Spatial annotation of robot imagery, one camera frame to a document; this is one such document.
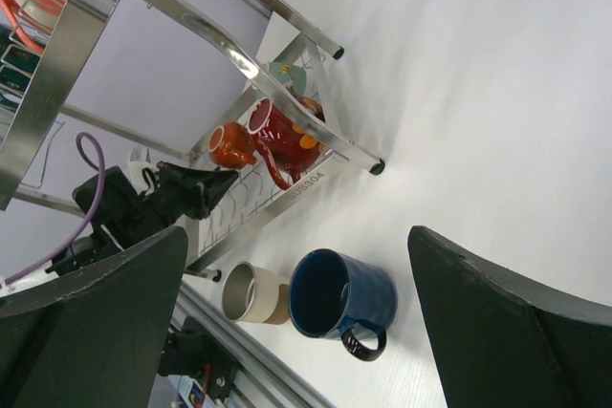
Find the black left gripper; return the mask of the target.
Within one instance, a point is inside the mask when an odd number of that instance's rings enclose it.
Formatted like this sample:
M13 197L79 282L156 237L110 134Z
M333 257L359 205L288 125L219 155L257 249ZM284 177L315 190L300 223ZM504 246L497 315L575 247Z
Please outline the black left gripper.
M155 197L176 216L204 220L238 180L237 171L206 171L158 161Z

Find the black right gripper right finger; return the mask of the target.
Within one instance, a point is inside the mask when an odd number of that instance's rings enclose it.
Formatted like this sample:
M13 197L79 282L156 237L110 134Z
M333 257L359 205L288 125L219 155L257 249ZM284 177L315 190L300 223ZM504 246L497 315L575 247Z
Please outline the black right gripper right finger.
M450 407L608 407L611 309L475 255L426 226L407 237Z

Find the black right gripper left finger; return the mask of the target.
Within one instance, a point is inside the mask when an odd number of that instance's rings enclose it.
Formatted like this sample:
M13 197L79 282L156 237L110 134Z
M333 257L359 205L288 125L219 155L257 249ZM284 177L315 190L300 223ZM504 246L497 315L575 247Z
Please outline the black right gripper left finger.
M169 227L1 300L4 407L144 407L186 266Z

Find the orange black round mug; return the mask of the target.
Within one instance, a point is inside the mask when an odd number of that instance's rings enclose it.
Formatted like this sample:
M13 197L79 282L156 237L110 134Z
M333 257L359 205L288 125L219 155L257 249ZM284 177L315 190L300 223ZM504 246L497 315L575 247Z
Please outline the orange black round mug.
M228 169L255 165L255 145L247 128L237 121L218 125L208 138L208 154L213 163Z

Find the red cup white interior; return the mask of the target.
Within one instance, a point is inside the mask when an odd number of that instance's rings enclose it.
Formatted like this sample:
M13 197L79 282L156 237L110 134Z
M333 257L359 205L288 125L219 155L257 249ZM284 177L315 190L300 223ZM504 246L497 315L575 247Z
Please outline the red cup white interior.
M274 183L282 190L297 183L326 149L268 98L256 102L247 129Z

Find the steel tumbler cork base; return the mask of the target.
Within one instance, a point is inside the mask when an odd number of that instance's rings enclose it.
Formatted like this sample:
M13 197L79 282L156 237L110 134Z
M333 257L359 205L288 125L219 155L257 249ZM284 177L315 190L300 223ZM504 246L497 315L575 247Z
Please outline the steel tumbler cork base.
M232 322L282 325L289 318L288 277L248 262L235 265L222 292L222 311Z

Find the mint green cup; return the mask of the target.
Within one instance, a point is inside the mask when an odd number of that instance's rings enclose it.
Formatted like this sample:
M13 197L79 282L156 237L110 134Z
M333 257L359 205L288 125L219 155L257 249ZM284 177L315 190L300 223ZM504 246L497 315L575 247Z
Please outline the mint green cup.
M289 92L304 96L307 89L307 73L294 64L273 61L267 64L268 71Z

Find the dark blue speckled mug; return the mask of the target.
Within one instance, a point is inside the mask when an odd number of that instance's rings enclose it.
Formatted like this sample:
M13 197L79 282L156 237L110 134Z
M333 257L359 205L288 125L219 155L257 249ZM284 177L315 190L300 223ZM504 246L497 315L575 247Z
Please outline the dark blue speckled mug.
M319 248L295 267L288 307L291 321L302 335L339 340L351 356L372 362L386 348L398 295L382 269Z

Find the dark green mug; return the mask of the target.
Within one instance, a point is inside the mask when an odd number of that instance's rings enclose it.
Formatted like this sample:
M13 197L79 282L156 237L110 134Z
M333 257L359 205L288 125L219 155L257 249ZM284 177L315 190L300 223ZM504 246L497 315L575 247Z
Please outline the dark green mug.
M22 97L38 66L40 56L27 49L13 31L1 26L1 92Z

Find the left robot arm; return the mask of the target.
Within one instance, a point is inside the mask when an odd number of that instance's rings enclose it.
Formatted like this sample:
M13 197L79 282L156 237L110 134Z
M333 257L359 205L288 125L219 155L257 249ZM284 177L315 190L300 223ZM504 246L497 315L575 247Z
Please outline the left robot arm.
M160 161L142 170L145 190L136 191L121 169L105 171L104 187L90 225L92 233L79 236L62 249L49 266L9 282L1 281L1 295L8 296L41 285L98 261L155 235L186 216L208 218L239 174L212 171Z

